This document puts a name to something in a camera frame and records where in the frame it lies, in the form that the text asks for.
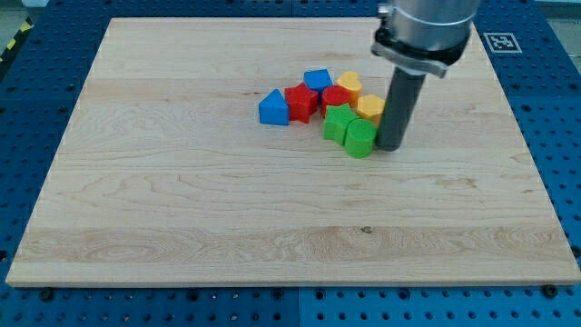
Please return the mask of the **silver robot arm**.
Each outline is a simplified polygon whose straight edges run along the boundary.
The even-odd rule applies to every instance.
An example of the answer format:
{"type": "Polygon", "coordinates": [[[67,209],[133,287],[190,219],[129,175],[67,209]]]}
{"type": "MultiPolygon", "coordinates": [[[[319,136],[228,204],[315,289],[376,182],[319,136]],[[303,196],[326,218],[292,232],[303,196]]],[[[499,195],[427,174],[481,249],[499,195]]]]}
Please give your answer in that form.
{"type": "Polygon", "coordinates": [[[378,4],[371,52],[409,74],[446,75],[462,56],[479,0],[390,0],[378,4]]]}

